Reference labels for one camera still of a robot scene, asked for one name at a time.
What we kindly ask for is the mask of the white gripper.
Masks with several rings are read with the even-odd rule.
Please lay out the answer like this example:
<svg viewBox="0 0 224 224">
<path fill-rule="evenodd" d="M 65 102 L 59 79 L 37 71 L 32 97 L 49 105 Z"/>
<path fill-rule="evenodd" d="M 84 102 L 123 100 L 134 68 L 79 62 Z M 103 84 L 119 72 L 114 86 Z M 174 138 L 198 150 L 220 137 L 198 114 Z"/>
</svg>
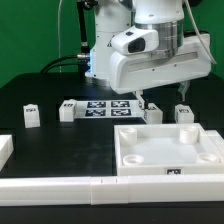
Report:
<svg viewBox="0 0 224 224">
<path fill-rule="evenodd" d="M 127 40 L 124 34 L 111 40 L 115 52 L 110 58 L 110 86 L 118 94 L 135 91 L 142 110 L 148 108 L 142 90 L 181 82 L 179 92 L 185 99 L 189 80 L 211 71 L 211 60 L 197 36 L 185 38 L 177 54 L 169 58 L 160 58 L 153 52 L 125 55 Z"/>
</svg>

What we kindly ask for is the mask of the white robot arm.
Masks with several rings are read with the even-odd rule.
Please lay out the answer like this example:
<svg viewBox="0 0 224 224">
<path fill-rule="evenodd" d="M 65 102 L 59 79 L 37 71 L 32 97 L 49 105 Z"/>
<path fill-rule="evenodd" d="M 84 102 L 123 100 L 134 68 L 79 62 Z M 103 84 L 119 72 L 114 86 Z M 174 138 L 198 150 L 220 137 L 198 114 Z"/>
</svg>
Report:
<svg viewBox="0 0 224 224">
<path fill-rule="evenodd" d="M 193 79 L 215 62 L 210 36 L 197 28 L 186 37 L 189 0 L 78 0 L 95 13 L 95 45 L 88 54 L 88 81 L 132 92 L 141 106 L 146 89 L 178 83 L 185 94 Z"/>
</svg>

